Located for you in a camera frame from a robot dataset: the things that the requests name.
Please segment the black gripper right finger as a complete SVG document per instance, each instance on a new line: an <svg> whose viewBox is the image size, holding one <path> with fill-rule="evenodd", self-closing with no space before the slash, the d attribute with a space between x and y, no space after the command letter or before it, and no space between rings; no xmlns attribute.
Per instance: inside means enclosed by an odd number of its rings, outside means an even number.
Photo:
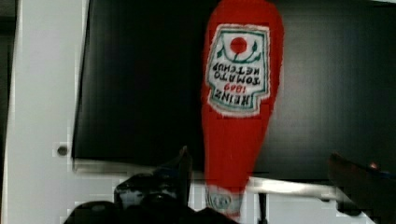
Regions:
<svg viewBox="0 0 396 224"><path fill-rule="evenodd" d="M333 153L328 159L332 183L375 224L395 224L395 179Z"/></svg>

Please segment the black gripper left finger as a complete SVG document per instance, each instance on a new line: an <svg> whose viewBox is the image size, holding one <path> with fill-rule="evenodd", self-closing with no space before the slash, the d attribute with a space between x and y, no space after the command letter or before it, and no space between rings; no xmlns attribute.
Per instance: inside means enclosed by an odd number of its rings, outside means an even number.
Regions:
<svg viewBox="0 0 396 224"><path fill-rule="evenodd" d="M133 175L116 186L114 203L121 209L140 205L151 194L161 193L186 205L191 186L192 157L187 146L151 173Z"/></svg>

